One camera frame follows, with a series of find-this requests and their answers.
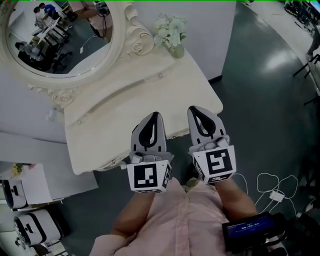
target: power adapter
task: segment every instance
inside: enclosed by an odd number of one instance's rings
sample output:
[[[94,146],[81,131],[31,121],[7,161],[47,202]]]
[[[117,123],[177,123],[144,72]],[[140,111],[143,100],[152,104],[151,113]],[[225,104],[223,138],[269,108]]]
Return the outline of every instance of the power adapter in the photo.
[[[271,191],[269,198],[272,200],[275,200],[277,202],[282,202],[282,200],[284,199],[285,195],[281,194],[277,191]]]

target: vanity table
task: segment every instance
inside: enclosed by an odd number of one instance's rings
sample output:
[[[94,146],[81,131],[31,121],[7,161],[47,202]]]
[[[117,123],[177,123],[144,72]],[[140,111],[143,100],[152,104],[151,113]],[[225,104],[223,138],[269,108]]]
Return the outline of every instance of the vanity table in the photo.
[[[113,20],[108,52],[76,75],[43,73],[15,58],[6,43],[6,28],[16,3],[0,6],[1,59],[64,112],[68,151],[77,175],[117,166],[129,154],[133,129],[154,111],[161,113],[167,139],[172,139],[189,133],[188,107],[215,114],[223,110],[186,50],[183,58],[174,59],[164,47],[154,47],[153,36],[137,20],[133,1],[106,3]]]

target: pink shirt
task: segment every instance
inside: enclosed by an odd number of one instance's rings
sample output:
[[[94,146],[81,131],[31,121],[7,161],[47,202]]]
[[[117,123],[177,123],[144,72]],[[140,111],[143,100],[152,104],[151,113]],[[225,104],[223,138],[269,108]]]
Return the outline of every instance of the pink shirt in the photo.
[[[74,12],[82,9],[96,9],[93,1],[69,1],[69,5]],[[93,16],[89,18],[89,21],[92,27],[94,27],[96,30],[108,29],[113,25],[111,13],[107,17],[100,17],[99,15]]]
[[[222,212],[218,192],[199,182],[188,193],[177,179],[155,195],[147,221],[135,239],[102,235],[90,256],[225,256]]]

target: white flowers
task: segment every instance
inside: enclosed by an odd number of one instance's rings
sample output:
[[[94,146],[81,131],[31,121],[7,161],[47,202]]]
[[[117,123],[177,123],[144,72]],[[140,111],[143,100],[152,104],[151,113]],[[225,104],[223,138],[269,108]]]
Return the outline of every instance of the white flowers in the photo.
[[[171,18],[160,14],[159,19],[154,24],[157,35],[154,37],[156,45],[165,44],[171,51],[181,44],[186,38],[186,19],[173,16]]]

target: mirror frame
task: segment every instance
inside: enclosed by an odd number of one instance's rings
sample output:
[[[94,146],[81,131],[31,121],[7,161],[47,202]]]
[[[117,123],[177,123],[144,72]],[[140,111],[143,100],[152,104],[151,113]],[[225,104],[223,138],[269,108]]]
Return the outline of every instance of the mirror frame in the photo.
[[[15,71],[14,74],[26,81],[30,89],[36,88],[38,93],[44,91],[53,102],[62,107],[74,100],[75,92],[72,88],[78,88],[101,79],[121,55],[145,55],[154,47],[153,36],[137,20],[138,13],[134,8],[134,1],[106,1],[112,15],[113,34],[111,46],[105,58],[93,69],[77,76],[48,77],[46,76],[48,73],[32,67],[28,67],[29,70],[23,67],[14,59],[9,50],[7,28],[17,2],[6,1],[0,4],[0,62],[5,68]]]

